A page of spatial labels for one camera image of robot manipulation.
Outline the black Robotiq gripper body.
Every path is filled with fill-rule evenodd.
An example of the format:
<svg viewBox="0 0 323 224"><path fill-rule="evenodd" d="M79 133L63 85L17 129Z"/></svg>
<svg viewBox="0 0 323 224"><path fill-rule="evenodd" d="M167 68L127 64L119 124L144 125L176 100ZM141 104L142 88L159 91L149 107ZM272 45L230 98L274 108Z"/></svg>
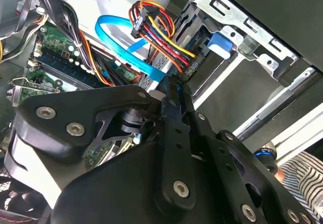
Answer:
<svg viewBox="0 0 323 224"><path fill-rule="evenodd" d="M223 164L193 158L188 143L146 143L73 180L51 223L239 223Z"/></svg>

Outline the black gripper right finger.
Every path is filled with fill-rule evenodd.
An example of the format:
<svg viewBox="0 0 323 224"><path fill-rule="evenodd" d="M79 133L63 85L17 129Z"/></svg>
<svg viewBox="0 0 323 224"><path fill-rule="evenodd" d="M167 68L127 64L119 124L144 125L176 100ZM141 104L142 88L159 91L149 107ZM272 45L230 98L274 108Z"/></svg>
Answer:
<svg viewBox="0 0 323 224"><path fill-rule="evenodd" d="M312 215L231 132L215 133L194 110L188 86L182 87L184 120L209 168L211 194L221 223L313 223Z"/></svg>

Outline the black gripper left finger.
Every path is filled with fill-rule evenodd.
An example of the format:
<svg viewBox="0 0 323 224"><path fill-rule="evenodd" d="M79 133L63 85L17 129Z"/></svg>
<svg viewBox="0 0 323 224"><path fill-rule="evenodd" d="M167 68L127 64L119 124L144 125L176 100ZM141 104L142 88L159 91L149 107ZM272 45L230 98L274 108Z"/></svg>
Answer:
<svg viewBox="0 0 323 224"><path fill-rule="evenodd" d="M188 143L182 87L165 77L139 86L30 97L18 107L5 166L54 209L75 179L146 143Z"/></svg>

